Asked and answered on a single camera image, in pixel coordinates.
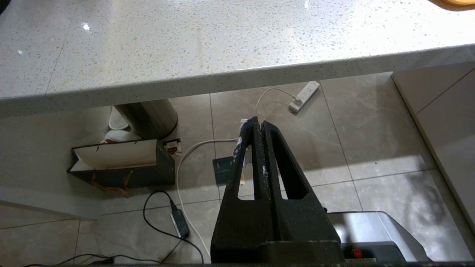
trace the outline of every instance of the orange object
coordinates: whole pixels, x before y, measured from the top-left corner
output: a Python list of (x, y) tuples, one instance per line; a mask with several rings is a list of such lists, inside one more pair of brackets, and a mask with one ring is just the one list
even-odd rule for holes
[(352, 252), (353, 252), (353, 257), (355, 258), (363, 257), (363, 252), (359, 248), (354, 248)]
[(445, 2), (457, 5), (457, 6), (466, 6), (475, 4), (475, 0), (444, 0)]

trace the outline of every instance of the white power strip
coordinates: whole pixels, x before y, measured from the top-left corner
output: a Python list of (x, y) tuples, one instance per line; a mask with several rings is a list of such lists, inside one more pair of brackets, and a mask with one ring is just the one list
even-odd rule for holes
[(320, 87), (320, 84), (317, 83), (316, 81), (311, 81), (305, 87), (298, 93), (296, 100), (292, 101), (289, 104), (289, 111), (292, 114), (297, 114), (305, 105), (305, 103), (308, 102), (310, 97), (312, 97), (315, 92), (318, 90)]

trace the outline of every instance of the white quartz countertop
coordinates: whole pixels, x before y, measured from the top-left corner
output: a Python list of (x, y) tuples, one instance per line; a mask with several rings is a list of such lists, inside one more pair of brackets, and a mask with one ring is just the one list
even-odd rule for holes
[(440, 0), (12, 0), (0, 116), (474, 60)]

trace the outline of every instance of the stainless steel trash can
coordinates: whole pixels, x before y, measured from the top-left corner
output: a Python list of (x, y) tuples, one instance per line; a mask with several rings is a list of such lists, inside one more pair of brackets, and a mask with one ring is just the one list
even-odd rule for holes
[(178, 114), (168, 99), (115, 105), (115, 108), (143, 139), (162, 139), (178, 123)]

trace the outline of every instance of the dark green card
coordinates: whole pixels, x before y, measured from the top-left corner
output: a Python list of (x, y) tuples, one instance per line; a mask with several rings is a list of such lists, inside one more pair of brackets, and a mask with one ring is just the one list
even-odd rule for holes
[(231, 164), (233, 157), (219, 158), (213, 160), (214, 176), (216, 186), (226, 185), (231, 177)]

